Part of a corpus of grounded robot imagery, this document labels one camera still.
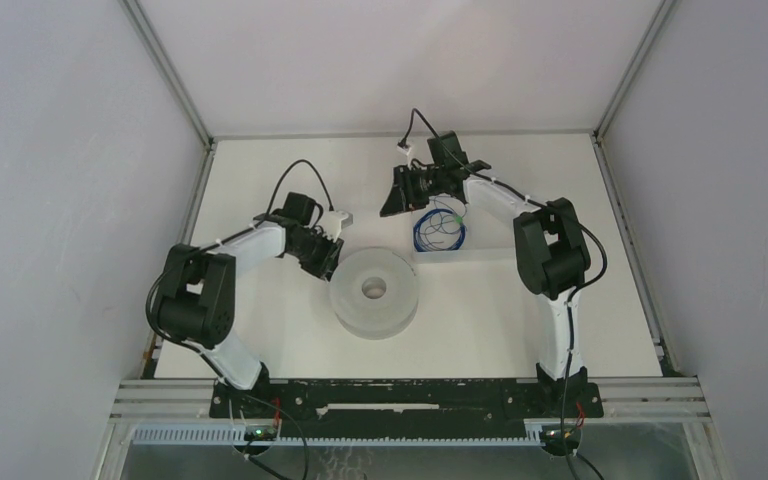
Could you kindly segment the white cable spool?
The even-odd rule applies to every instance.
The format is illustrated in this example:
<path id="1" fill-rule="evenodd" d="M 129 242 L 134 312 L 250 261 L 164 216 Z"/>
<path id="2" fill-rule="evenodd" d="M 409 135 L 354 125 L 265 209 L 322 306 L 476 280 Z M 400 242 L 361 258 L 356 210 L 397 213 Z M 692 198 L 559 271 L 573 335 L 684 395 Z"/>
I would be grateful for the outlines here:
<path id="1" fill-rule="evenodd" d="M 385 248 L 358 250 L 340 261 L 329 284 L 341 325 L 365 340 L 400 334 L 419 306 L 419 279 L 407 259 Z"/>

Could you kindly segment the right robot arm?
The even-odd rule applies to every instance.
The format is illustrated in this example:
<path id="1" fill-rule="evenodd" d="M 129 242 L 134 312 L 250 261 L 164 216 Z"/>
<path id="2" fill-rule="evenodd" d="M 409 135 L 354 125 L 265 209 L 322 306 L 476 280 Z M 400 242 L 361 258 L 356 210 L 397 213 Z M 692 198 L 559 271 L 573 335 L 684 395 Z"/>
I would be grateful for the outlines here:
<path id="1" fill-rule="evenodd" d="M 500 180 L 484 161 L 471 161 L 453 132 L 429 139 L 429 164 L 393 168 L 383 217 L 418 211 L 439 195 L 477 207 L 512 227 L 518 276 L 543 303 L 545 340 L 536 366 L 539 406 L 565 415 L 578 400 L 587 370 L 579 348 L 578 307 L 592 261 L 586 229 L 566 198 L 540 201 Z"/>

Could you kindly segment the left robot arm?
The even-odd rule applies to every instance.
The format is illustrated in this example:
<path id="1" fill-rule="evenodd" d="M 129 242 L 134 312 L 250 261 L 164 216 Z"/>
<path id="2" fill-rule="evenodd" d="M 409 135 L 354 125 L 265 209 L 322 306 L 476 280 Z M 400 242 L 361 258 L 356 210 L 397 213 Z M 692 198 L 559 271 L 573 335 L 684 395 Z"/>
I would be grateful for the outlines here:
<path id="1" fill-rule="evenodd" d="M 194 352 L 220 382 L 235 389 L 234 404 L 250 417 L 271 407 L 267 368 L 233 333 L 237 278 L 273 258 L 290 255 L 309 275 L 328 281 L 353 216 L 323 207 L 313 198 L 288 193 L 248 227 L 197 247 L 176 244 L 150 287 L 146 318 L 163 340 Z"/>

